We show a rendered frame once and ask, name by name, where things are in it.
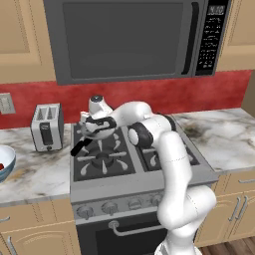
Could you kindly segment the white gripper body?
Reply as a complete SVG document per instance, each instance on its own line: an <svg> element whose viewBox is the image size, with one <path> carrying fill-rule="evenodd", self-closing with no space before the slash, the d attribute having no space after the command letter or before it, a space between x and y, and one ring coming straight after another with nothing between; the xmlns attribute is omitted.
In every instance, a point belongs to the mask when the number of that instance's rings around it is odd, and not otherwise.
<svg viewBox="0 0 255 255"><path fill-rule="evenodd" d="M90 132L85 126L82 126L81 132L84 138L105 139L109 137L110 135L112 135L115 132L115 130L111 128L111 129L99 130L98 132Z"/></svg>

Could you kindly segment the grey hob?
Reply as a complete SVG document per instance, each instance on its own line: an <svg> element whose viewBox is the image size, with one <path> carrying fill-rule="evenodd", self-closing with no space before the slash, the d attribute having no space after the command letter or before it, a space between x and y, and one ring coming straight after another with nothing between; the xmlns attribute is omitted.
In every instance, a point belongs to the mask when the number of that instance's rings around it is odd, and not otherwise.
<svg viewBox="0 0 255 255"><path fill-rule="evenodd" d="M139 148L128 140L128 129L120 127L105 139L92 141L70 159L71 204L78 224L100 222L146 213L156 213L150 200L163 195L163 173L154 148ZM130 210L132 198L141 208ZM118 206L114 215L105 214L102 206L112 201ZM88 220L77 209L87 205L94 214Z"/></svg>

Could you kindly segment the tan lower cupboard door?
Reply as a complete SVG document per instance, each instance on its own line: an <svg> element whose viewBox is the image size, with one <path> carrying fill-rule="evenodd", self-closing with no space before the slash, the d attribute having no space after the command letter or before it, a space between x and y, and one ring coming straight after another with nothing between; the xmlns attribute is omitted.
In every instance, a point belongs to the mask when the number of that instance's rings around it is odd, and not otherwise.
<svg viewBox="0 0 255 255"><path fill-rule="evenodd" d="M247 206L242 217L235 219L235 224L230 232L229 239L237 240L255 235L255 195L248 195Z"/></svg>
<svg viewBox="0 0 255 255"><path fill-rule="evenodd" d="M242 205L243 193L217 197L217 204L208 213L196 233L195 245L197 247L217 244L226 238L228 229L235 222L235 218L232 221L228 218L232 215L238 196L241 198L238 213Z"/></svg>
<svg viewBox="0 0 255 255"><path fill-rule="evenodd" d="M6 244L8 236L18 255L82 255L73 221L2 232Z"/></svg>

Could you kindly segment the grey hob knob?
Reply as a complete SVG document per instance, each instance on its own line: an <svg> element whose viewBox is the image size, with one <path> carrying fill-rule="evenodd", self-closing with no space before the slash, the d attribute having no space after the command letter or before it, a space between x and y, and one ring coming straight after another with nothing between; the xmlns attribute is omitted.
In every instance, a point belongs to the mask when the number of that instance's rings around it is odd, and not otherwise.
<svg viewBox="0 0 255 255"><path fill-rule="evenodd" d="M152 206L159 206L161 199L162 199L162 195L157 194L151 198L150 203Z"/></svg>
<svg viewBox="0 0 255 255"><path fill-rule="evenodd" d="M93 216L94 214L94 210L92 207L90 206L87 206L87 205L83 205L83 206L80 206L78 209L77 209L77 213L80 217L82 218L85 218L86 220L88 220L90 217Z"/></svg>
<svg viewBox="0 0 255 255"><path fill-rule="evenodd" d="M128 202L128 208L130 210L137 210L141 208L141 201L138 198L132 198L129 202Z"/></svg>
<svg viewBox="0 0 255 255"><path fill-rule="evenodd" d="M102 211L105 214L114 215L118 211L118 206L114 202L109 201L102 206Z"/></svg>

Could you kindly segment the white and blue bowl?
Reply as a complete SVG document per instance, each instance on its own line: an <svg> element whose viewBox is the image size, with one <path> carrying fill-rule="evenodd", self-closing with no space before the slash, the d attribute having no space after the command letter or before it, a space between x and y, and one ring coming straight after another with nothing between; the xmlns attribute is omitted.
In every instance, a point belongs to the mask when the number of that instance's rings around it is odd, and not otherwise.
<svg viewBox="0 0 255 255"><path fill-rule="evenodd" d="M1 183L9 176L16 163L16 152L11 146L0 144L0 163L5 166L3 170L0 170Z"/></svg>

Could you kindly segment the black oven door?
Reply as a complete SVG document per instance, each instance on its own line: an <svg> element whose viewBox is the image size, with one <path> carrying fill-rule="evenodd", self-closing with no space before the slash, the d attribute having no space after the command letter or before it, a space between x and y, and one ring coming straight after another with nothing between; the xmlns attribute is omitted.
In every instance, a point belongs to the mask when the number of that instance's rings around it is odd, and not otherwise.
<svg viewBox="0 0 255 255"><path fill-rule="evenodd" d="M127 236L117 236L109 223L119 223L117 231L140 230L160 226L156 213L146 213L124 218L77 225L82 255L153 255L158 244L163 241L167 230L164 228Z"/></svg>

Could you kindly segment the tan cupboard door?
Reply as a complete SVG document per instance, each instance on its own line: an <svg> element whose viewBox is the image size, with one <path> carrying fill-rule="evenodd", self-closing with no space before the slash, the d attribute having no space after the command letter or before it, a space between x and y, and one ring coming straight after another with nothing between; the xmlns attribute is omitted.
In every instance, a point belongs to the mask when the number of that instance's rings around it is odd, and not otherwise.
<svg viewBox="0 0 255 255"><path fill-rule="evenodd" d="M6 244L8 236L18 255L82 255L73 221L2 232Z"/></svg>
<svg viewBox="0 0 255 255"><path fill-rule="evenodd" d="M247 206L242 217L235 219L235 224L230 232L229 239L237 240L255 235L255 195L248 195Z"/></svg>
<svg viewBox="0 0 255 255"><path fill-rule="evenodd" d="M235 222L235 218L232 221L228 218L232 215L238 196L241 198L238 213L242 205L243 193L217 197L217 204L208 213L196 233L195 245L197 247L217 244L226 238L228 229Z"/></svg>
<svg viewBox="0 0 255 255"><path fill-rule="evenodd" d="M0 84L55 79L43 0L0 0Z"/></svg>
<svg viewBox="0 0 255 255"><path fill-rule="evenodd" d="M255 69L255 0L231 0L217 72Z"/></svg>

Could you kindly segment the silver toaster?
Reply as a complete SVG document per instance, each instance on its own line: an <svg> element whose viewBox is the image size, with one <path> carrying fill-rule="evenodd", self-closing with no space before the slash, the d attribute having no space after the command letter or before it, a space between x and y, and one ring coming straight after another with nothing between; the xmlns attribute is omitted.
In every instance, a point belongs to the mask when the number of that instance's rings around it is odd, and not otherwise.
<svg viewBox="0 0 255 255"><path fill-rule="evenodd" d="M62 105L37 105L30 130L37 151L53 151L63 148L64 116Z"/></svg>

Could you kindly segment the tan upper cupboard door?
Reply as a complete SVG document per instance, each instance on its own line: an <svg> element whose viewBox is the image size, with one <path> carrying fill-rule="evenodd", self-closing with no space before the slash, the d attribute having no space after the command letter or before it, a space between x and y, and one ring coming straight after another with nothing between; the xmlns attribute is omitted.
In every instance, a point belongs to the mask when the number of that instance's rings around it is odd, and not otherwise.
<svg viewBox="0 0 255 255"><path fill-rule="evenodd" d="M217 72L255 69L255 0L231 0Z"/></svg>
<svg viewBox="0 0 255 255"><path fill-rule="evenodd" d="M0 84L55 79L43 0L0 0Z"/></svg>

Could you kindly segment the tan drawer front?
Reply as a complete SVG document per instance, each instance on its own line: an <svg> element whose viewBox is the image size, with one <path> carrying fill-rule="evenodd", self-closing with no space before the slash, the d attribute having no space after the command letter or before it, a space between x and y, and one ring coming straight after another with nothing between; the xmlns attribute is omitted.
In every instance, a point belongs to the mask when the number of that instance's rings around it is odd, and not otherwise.
<svg viewBox="0 0 255 255"><path fill-rule="evenodd" d="M221 175L215 186L215 193L225 195L255 190L255 182L241 184L238 182L239 179L255 179L255 170L230 172Z"/></svg>
<svg viewBox="0 0 255 255"><path fill-rule="evenodd" d="M69 198L0 207L0 218L7 216L10 216L10 220L0 223L0 232L44 226L74 219Z"/></svg>

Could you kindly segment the tan tall side panel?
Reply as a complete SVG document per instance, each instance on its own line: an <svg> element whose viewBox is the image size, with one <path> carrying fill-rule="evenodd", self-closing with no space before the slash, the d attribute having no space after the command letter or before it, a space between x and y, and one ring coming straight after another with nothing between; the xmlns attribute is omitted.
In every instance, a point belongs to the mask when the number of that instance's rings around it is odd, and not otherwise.
<svg viewBox="0 0 255 255"><path fill-rule="evenodd" d="M255 118L255 70L251 73L241 108Z"/></svg>

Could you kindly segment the grey microwave oven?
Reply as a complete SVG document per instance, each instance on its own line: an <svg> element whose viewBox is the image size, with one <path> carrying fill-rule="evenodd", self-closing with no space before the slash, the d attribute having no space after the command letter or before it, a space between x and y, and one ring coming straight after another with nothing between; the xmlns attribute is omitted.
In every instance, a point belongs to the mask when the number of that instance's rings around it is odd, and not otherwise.
<svg viewBox="0 0 255 255"><path fill-rule="evenodd" d="M231 0L43 0L60 85L215 74Z"/></svg>

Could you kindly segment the white wall socket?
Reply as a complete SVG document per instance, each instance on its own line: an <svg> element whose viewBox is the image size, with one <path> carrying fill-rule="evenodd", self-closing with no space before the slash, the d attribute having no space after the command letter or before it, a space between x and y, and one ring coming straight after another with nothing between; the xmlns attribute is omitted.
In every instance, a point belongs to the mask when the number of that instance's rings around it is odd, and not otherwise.
<svg viewBox="0 0 255 255"><path fill-rule="evenodd" d="M2 115L15 114L15 108L10 93L0 94L0 113Z"/></svg>

